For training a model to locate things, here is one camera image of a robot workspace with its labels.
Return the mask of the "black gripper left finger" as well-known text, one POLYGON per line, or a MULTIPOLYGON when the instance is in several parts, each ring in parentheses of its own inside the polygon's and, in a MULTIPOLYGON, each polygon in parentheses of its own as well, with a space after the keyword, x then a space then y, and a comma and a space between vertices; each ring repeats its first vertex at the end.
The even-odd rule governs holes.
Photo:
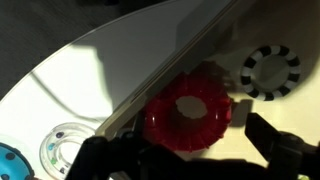
POLYGON ((241 159, 186 161, 135 133, 111 141, 86 139, 65 180, 107 180, 113 173, 130 180, 265 180, 266 169, 241 159))

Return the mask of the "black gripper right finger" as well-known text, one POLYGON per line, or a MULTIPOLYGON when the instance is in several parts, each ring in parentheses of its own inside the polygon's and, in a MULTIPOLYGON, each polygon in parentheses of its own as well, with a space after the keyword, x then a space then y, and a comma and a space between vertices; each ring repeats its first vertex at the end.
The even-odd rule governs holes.
POLYGON ((299 136, 278 131, 258 113, 246 118, 245 135, 268 162, 267 174, 273 180, 296 180, 299 175, 320 180, 319 146, 299 136))

